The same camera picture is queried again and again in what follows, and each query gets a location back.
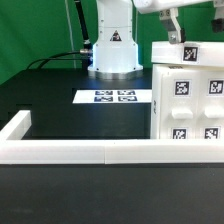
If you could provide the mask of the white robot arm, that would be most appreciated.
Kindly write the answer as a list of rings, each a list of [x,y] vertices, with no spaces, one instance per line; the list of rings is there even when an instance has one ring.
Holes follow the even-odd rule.
[[[178,8],[212,1],[216,8],[213,30],[224,29],[224,0],[96,0],[98,40],[93,45],[88,73],[101,79],[127,79],[142,73],[138,44],[132,37],[132,9],[142,14],[158,12],[171,45],[186,41],[177,17]]]

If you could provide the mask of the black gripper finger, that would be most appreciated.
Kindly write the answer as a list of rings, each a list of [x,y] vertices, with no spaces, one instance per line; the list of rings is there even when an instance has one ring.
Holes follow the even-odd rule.
[[[214,0],[215,16],[211,21],[212,30],[215,33],[224,31],[224,0]]]
[[[178,23],[177,8],[165,9],[159,13],[159,19],[168,33],[170,44],[179,44],[186,41],[185,30]]]

